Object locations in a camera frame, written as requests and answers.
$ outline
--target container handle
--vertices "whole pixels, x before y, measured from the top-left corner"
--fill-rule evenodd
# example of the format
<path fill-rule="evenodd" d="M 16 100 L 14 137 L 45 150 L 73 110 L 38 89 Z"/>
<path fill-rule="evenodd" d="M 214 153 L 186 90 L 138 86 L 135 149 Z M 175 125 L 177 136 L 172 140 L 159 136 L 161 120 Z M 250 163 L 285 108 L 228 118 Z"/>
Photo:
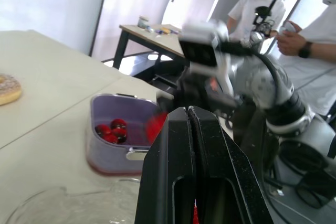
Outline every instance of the container handle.
<path fill-rule="evenodd" d="M 116 95 L 119 95 L 121 97 L 131 97 L 131 98 L 138 98 L 136 95 L 131 95 L 131 94 L 116 94 Z"/>
<path fill-rule="evenodd" d="M 146 157 L 148 150 L 130 148 L 126 154 L 126 158 L 131 161 L 143 161 Z"/>

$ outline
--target black watch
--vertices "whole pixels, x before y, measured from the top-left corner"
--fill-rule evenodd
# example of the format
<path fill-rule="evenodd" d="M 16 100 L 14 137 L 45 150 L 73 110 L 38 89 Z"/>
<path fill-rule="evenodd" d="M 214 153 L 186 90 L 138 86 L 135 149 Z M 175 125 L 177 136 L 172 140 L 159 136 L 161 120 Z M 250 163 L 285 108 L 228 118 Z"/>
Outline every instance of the black watch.
<path fill-rule="evenodd" d="M 302 47 L 299 51 L 299 57 L 307 59 L 311 54 L 311 45 L 312 42 L 307 42 L 304 47 Z"/>

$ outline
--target donut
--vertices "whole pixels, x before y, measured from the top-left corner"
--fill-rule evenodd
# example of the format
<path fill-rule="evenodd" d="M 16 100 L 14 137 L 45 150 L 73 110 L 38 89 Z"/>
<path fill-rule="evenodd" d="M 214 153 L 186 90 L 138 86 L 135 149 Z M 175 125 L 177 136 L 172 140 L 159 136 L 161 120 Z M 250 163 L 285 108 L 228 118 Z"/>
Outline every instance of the donut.
<path fill-rule="evenodd" d="M 14 77 L 0 74 L 0 105 L 14 102 L 21 93 L 21 85 Z"/>

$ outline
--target white t-shirt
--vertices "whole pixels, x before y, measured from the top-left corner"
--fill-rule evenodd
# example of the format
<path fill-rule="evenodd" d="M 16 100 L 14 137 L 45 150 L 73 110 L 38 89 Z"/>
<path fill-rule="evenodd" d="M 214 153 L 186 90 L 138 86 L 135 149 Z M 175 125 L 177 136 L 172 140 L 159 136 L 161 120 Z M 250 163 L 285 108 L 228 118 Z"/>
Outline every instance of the white t-shirt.
<path fill-rule="evenodd" d="M 259 6 L 270 6 L 273 0 L 239 0 L 229 13 L 235 20 L 240 20 L 236 30 L 230 35 L 233 40 L 249 39 L 254 28 L 253 21 L 256 18 L 255 9 Z M 277 0 L 271 10 L 271 16 L 266 20 L 274 20 L 273 30 L 277 30 L 281 25 L 282 18 L 286 12 L 283 0 Z"/>
<path fill-rule="evenodd" d="M 335 17 L 336 5 L 330 5 L 300 35 L 310 42 L 336 44 Z M 336 64 L 284 55 L 280 56 L 279 63 L 284 67 L 302 100 L 315 113 L 327 115 L 336 101 Z"/>

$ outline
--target red object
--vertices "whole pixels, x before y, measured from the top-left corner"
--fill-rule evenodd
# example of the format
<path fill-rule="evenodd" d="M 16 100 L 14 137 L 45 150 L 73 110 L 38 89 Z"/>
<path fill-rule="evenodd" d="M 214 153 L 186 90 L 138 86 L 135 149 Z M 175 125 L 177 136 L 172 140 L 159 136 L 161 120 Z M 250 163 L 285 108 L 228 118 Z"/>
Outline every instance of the red object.
<path fill-rule="evenodd" d="M 103 137 L 105 135 L 109 135 L 112 133 L 112 130 L 110 129 L 110 127 L 108 127 L 105 124 L 99 124 L 94 129 L 96 130 L 97 134 L 100 137 Z"/>
<path fill-rule="evenodd" d="M 151 118 L 149 122 L 146 125 L 146 134 L 148 141 L 153 144 L 156 137 L 160 133 L 163 124 L 166 120 L 168 113 L 167 112 L 162 112 L 159 115 L 156 115 L 155 117 Z"/>
<path fill-rule="evenodd" d="M 199 224 L 198 213 L 197 213 L 197 207 L 196 206 L 194 208 L 194 221 L 193 221 L 193 224 Z"/>
<path fill-rule="evenodd" d="M 114 119 L 111 122 L 111 129 L 124 128 L 126 129 L 126 122 L 123 119 Z"/>
<path fill-rule="evenodd" d="M 127 131 L 124 128 L 115 128 L 112 130 L 112 134 L 118 139 L 118 144 L 124 143 L 127 139 Z"/>
<path fill-rule="evenodd" d="M 114 134 L 104 135 L 102 138 L 109 143 L 118 144 L 118 137 Z"/>

